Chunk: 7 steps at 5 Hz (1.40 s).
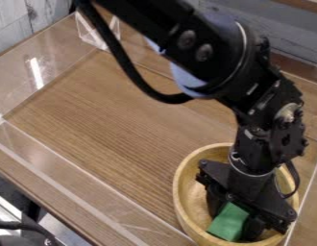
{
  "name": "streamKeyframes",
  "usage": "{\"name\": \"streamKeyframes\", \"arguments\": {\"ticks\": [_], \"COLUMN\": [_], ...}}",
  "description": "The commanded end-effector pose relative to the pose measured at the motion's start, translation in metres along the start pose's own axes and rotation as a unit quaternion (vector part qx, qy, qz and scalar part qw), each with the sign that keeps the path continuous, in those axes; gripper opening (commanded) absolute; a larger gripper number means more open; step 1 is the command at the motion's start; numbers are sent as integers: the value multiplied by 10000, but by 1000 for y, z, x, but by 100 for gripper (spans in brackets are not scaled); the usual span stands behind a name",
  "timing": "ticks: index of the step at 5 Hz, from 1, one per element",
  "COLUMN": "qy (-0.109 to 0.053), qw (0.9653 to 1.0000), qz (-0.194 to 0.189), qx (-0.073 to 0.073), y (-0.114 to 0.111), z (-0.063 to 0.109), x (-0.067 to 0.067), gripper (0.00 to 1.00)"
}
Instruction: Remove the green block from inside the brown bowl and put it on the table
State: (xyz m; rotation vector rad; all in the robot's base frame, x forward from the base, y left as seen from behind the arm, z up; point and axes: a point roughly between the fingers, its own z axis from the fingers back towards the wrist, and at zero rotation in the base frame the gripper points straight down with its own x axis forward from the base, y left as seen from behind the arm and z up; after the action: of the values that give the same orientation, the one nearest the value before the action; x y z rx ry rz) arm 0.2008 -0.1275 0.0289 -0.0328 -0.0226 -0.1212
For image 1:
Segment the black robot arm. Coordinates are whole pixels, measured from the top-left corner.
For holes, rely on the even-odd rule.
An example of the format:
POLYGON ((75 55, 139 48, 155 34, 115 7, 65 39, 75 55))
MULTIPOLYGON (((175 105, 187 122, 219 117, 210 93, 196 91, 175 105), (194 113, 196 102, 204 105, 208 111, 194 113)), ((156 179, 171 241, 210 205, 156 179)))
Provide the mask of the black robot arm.
POLYGON ((270 44, 221 12, 203 15, 184 0, 75 0, 140 91, 166 104, 214 99, 235 114, 229 160, 202 159, 210 234, 254 241, 266 230, 286 233, 298 218, 275 171, 293 169, 309 144, 302 94, 270 61, 270 44), (144 80, 99 10, 107 9, 156 45, 171 61, 180 91, 164 94, 144 80))

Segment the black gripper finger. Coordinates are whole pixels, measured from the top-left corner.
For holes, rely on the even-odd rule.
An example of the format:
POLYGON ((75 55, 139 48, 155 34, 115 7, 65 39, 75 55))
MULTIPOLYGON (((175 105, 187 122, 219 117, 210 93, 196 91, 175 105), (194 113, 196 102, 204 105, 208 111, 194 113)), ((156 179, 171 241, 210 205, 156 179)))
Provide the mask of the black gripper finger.
POLYGON ((242 228, 242 239, 254 241, 259 238, 266 228, 266 222, 259 217, 249 217, 242 228))
POLYGON ((226 203, 226 191, 217 186, 210 186, 206 189, 206 202, 208 215, 215 217, 226 203))

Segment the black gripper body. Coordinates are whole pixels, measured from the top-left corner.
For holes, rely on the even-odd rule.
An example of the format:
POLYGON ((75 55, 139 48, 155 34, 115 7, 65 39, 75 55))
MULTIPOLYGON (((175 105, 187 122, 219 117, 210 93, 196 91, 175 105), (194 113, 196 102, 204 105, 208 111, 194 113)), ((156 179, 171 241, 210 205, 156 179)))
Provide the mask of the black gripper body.
POLYGON ((287 233, 291 223, 297 220, 295 209, 287 199, 299 188, 299 174, 290 161, 285 162, 293 175, 295 188, 283 193, 278 187, 275 173, 250 174, 239 159, 230 157, 230 163, 202 159, 196 181, 206 187, 217 186, 226 191, 226 203, 234 203, 249 212, 249 217, 259 217, 266 222, 265 230, 287 233))

